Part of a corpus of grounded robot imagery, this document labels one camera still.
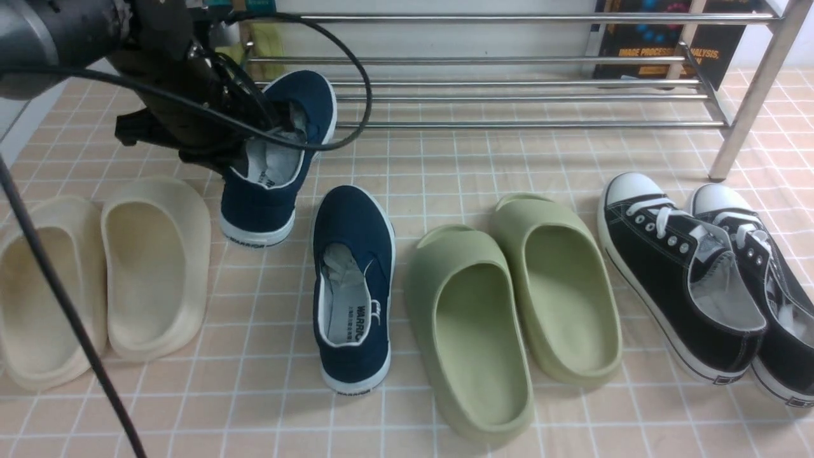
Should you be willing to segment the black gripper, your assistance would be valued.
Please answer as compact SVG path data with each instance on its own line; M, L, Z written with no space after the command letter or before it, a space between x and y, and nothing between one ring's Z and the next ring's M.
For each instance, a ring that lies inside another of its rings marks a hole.
M144 142L176 149L179 158L223 174L247 165L252 133L207 116L220 113L254 130L280 120L247 72L216 48L235 43L232 9L189 8L184 1L130 1L130 37L108 58L120 76L150 87L145 107L116 120L126 146Z

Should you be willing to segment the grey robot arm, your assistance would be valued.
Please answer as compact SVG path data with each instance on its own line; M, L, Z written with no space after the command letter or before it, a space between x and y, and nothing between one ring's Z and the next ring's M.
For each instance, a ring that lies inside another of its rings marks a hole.
M107 60L126 78L189 99L257 130L290 127L285 102L264 96L211 32L230 8L205 12L184 1L3 1L2 65L86 69ZM182 162L224 174L245 171L252 134L140 91L140 111L120 115L114 136L175 149Z

